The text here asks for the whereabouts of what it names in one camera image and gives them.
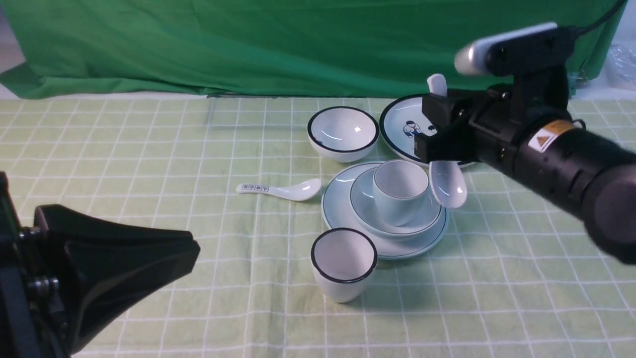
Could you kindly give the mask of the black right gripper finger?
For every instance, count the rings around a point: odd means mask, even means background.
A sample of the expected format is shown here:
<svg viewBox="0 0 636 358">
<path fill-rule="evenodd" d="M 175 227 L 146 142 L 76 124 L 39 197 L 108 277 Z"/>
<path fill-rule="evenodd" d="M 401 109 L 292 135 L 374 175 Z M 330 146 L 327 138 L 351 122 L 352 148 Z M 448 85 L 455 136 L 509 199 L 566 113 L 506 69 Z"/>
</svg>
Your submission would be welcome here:
<svg viewBox="0 0 636 358">
<path fill-rule="evenodd" d="M 434 135 L 416 134 L 414 154 L 423 163 L 453 161 L 459 164 L 477 163 L 475 136 L 472 129 L 444 129 Z"/>
<path fill-rule="evenodd" d="M 470 108 L 470 91 L 450 89 L 446 96 L 428 93 L 422 96 L 421 111 L 436 131 L 459 120 Z"/>
</svg>

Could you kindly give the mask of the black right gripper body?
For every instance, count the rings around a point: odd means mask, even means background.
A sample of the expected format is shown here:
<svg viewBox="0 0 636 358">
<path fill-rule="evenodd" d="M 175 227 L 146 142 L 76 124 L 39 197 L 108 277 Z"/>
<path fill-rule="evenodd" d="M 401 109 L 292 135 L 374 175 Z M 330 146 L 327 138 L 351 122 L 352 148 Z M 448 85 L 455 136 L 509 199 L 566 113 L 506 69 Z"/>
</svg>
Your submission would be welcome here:
<svg viewBox="0 0 636 358">
<path fill-rule="evenodd" d="M 468 125 L 474 132 L 475 158 L 499 172 L 514 172 L 520 149 L 555 120 L 571 121 L 568 85 L 548 85 L 522 99 L 522 86 L 496 84 L 476 96 Z"/>
</svg>

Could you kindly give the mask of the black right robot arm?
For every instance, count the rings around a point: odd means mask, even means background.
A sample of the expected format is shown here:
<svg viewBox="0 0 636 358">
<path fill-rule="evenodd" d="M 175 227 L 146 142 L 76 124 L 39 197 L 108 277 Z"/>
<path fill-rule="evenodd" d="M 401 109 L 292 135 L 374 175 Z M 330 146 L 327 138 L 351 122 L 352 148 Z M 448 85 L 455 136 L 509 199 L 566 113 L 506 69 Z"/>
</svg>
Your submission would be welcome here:
<svg viewBox="0 0 636 358">
<path fill-rule="evenodd" d="M 635 153 L 575 124 L 565 108 L 529 107 L 523 120 L 511 85 L 451 89 L 421 98 L 435 127 L 415 137 L 424 163 L 483 163 L 579 218 L 593 243 L 635 264 Z"/>
</svg>

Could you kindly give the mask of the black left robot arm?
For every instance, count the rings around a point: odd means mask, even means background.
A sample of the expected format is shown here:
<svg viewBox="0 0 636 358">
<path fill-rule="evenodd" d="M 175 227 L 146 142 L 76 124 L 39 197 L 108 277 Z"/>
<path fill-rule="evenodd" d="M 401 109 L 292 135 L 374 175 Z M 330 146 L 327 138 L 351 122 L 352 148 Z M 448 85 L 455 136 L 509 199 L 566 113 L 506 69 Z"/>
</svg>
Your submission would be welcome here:
<svg viewBox="0 0 636 358">
<path fill-rule="evenodd" d="M 61 204 L 20 224 L 0 179 L 3 358 L 70 358 L 134 304 L 190 274 L 200 246 L 188 231 L 129 226 Z"/>
</svg>

